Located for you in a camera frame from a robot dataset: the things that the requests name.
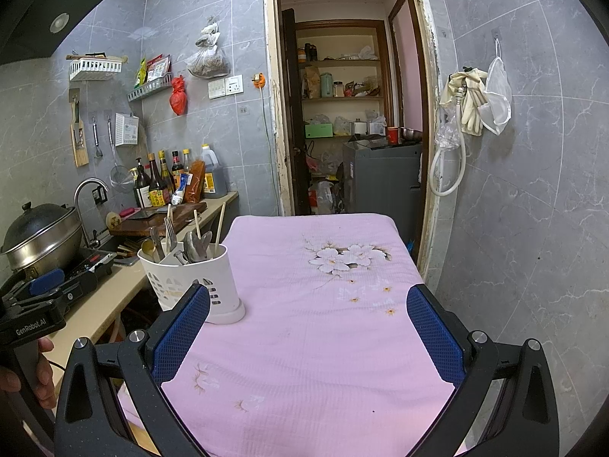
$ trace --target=peeling paint door frame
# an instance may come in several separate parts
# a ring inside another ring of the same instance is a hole
[[[439,76],[440,71],[437,64],[437,43],[434,33],[434,22],[428,0],[410,0],[411,11],[414,10],[419,23],[422,42],[422,54],[425,63],[425,79],[427,89],[427,109],[429,111],[427,123],[427,159],[423,160],[422,168],[428,173],[434,155],[435,129],[438,121],[438,106],[440,100]],[[275,155],[277,160],[277,175],[279,185],[279,202],[281,215],[291,216],[294,214],[294,201],[292,193],[292,177],[290,164],[287,160],[289,155],[287,147],[287,126],[284,121],[287,114],[284,101],[284,70],[281,62],[281,46],[279,43],[279,19],[281,8],[278,0],[264,0],[264,13],[266,24],[266,37],[268,43],[269,61],[269,83],[272,102],[273,130],[275,131]],[[418,252],[416,266],[423,279],[426,278],[429,267],[429,254],[431,250],[431,239],[436,220],[437,201],[436,196],[429,190],[429,182],[426,187],[426,199],[424,215],[422,219],[421,244]]]

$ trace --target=countertop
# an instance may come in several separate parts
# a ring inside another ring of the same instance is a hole
[[[200,215],[200,225],[213,220],[221,211],[222,204],[237,199],[238,195],[237,192],[229,192],[218,199],[205,199],[207,209]],[[178,240],[181,241],[186,232],[194,228],[194,223],[187,225],[178,233]],[[66,366],[72,345],[78,337],[88,337],[93,342],[99,340],[114,322],[116,315],[129,304],[147,280],[144,267],[139,261],[130,267],[113,266],[112,274],[104,279],[101,286],[69,311],[65,328],[49,335],[55,348],[45,354],[47,359]],[[63,371],[53,366],[53,381],[57,392],[62,379]]]

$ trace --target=power outlet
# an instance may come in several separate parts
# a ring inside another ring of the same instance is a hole
[[[243,76],[242,75],[234,75],[232,77],[227,77],[224,79],[224,88],[226,90],[226,95],[229,94],[237,94],[243,92]]]
[[[209,89],[209,99],[220,98],[226,96],[226,89],[224,87],[224,79],[218,81],[212,81],[207,84]]]

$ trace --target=red cup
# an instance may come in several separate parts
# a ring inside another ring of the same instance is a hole
[[[397,127],[389,127],[387,129],[387,139],[389,141],[389,144],[398,143],[398,128]]]

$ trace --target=faucet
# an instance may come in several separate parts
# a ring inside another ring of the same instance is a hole
[[[89,241],[89,236],[86,233],[86,228],[84,227],[84,221],[82,219],[82,213],[80,212],[80,206],[78,205],[78,195],[80,194],[82,188],[87,184],[97,184],[98,187],[101,186],[106,191],[106,193],[108,192],[108,186],[103,180],[100,180],[95,177],[89,177],[85,178],[80,184],[78,184],[78,187],[76,187],[76,191],[74,192],[74,207],[76,208],[78,218],[80,218],[80,223],[82,224],[82,236],[84,239],[84,246],[90,247],[91,242]]]

